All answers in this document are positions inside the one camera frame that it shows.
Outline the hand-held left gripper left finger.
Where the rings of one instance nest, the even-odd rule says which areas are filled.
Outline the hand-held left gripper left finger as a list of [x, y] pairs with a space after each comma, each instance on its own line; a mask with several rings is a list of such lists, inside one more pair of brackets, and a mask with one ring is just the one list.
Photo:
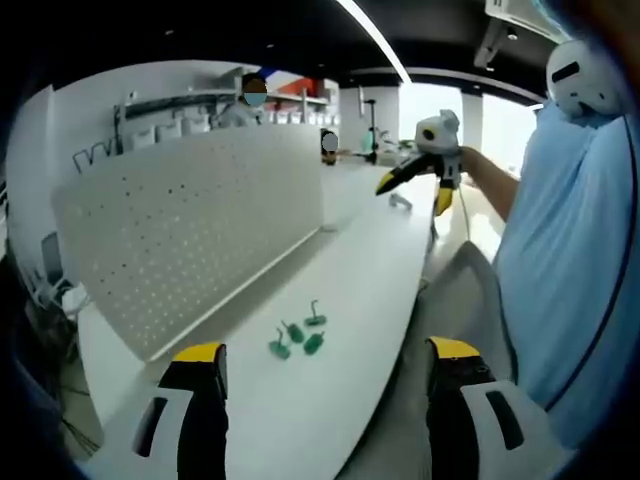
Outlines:
[[226, 345], [191, 346], [105, 429], [104, 479], [224, 479], [229, 420]]

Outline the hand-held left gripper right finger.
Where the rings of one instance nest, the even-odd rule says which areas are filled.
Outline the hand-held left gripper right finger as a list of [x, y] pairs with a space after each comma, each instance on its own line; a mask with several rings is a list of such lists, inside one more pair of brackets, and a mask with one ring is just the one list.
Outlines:
[[509, 380], [494, 377], [480, 352], [455, 339], [427, 340], [434, 479], [551, 479], [568, 460], [546, 412]]

